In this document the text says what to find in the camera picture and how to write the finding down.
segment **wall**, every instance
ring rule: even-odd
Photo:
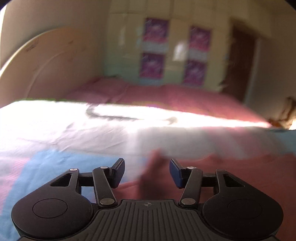
[[[258,5],[258,0],[113,0],[107,30],[106,75],[119,74],[138,83],[142,33],[147,17],[170,20],[164,83],[182,83],[186,58],[176,60],[173,57],[176,46],[188,43],[190,26],[212,30],[204,88],[214,91],[219,90],[218,85],[225,76],[231,19],[244,22],[262,36],[271,36],[271,15]]]
[[[6,7],[0,41],[0,65],[32,37],[73,26],[96,41],[96,72],[102,73],[109,0],[12,0]]]
[[[272,39],[262,40],[249,107],[278,118],[288,96],[296,97],[296,14],[276,15]]]

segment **wooden door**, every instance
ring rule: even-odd
[[[250,78],[255,37],[237,28],[232,31],[229,64],[223,81],[223,93],[233,96],[243,102]]]

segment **poster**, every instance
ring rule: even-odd
[[[165,56],[161,54],[143,53],[141,60],[141,78],[162,79]]]
[[[207,64],[196,60],[188,60],[185,66],[185,84],[202,86],[205,79]]]
[[[190,49],[208,52],[210,50],[211,31],[192,26],[189,41]]]
[[[143,41],[165,43],[168,41],[168,20],[146,18]]]
[[[211,31],[192,26],[190,28],[188,61],[185,66],[184,84],[202,86],[207,71]]]

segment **purple poster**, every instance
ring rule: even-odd
[[[185,76],[183,83],[202,86],[205,79],[206,69],[206,63],[188,60],[185,66]]]
[[[165,56],[161,54],[143,53],[140,77],[161,79],[163,77]]]
[[[144,41],[164,43],[167,42],[168,20],[146,18]]]
[[[208,52],[210,50],[211,31],[191,27],[189,48]]]

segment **ceiling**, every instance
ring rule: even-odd
[[[293,9],[285,0],[256,0],[259,4],[274,14],[295,14]]]

